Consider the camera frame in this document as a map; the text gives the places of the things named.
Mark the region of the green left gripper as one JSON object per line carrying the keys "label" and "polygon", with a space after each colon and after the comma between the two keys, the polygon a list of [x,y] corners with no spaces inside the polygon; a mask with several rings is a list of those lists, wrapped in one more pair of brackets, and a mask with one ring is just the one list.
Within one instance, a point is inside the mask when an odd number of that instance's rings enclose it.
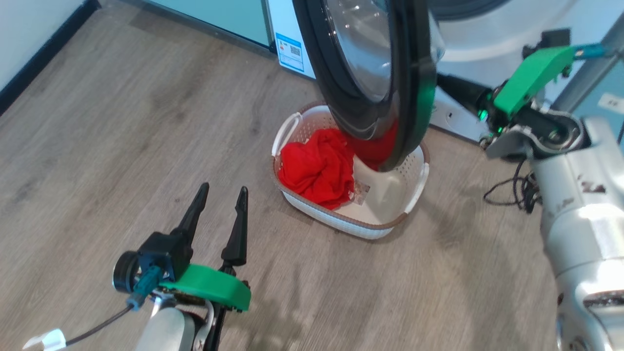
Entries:
{"label": "green left gripper", "polygon": [[[180,224],[170,235],[182,237],[192,244],[198,220],[209,194],[209,183],[202,183]],[[221,251],[224,267],[247,264],[248,249],[248,188],[241,187],[235,205],[236,220],[226,247]],[[160,286],[210,302],[225,305],[237,311],[247,311],[251,303],[250,287],[237,277],[205,265],[191,264],[176,282],[162,281]]]}

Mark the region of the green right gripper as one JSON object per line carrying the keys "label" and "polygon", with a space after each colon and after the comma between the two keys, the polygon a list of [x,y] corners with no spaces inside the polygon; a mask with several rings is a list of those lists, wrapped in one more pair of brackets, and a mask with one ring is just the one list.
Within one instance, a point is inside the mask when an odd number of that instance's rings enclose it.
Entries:
{"label": "green right gripper", "polygon": [[562,127],[530,103],[546,85],[569,73],[574,60],[571,46],[548,47],[530,54],[512,76],[491,89],[450,74],[437,74],[437,86],[464,109],[485,120],[490,134],[505,128],[528,126],[537,134],[561,134]]}

